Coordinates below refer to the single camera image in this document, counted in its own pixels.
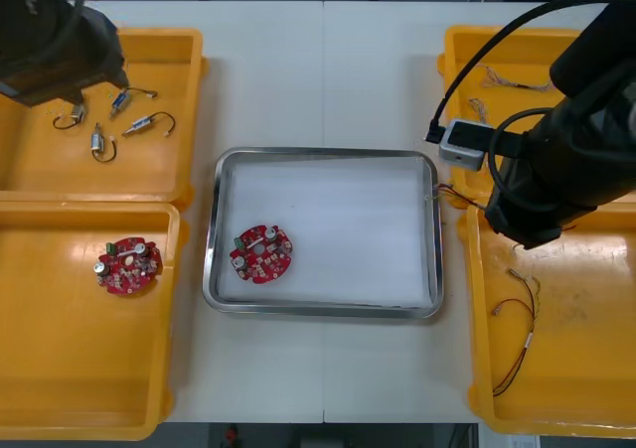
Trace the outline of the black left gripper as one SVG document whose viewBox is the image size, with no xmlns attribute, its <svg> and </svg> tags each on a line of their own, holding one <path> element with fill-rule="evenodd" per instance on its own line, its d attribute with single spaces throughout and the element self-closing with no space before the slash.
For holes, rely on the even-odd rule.
<svg viewBox="0 0 636 448">
<path fill-rule="evenodd" d="M 115 25 L 84 7 L 61 45 L 1 62 L 1 94 L 28 107 L 55 99 L 83 103 L 82 91 L 99 83 L 129 86 Z"/>
</svg>

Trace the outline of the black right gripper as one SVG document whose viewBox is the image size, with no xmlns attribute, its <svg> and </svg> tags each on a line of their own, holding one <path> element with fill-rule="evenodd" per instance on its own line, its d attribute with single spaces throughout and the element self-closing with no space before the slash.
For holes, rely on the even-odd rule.
<svg viewBox="0 0 636 448">
<path fill-rule="evenodd" d="M 488 157 L 494 188 L 485 217 L 496 233 L 532 249 L 597 209 L 597 159 L 560 138 L 506 136 Z"/>
</svg>

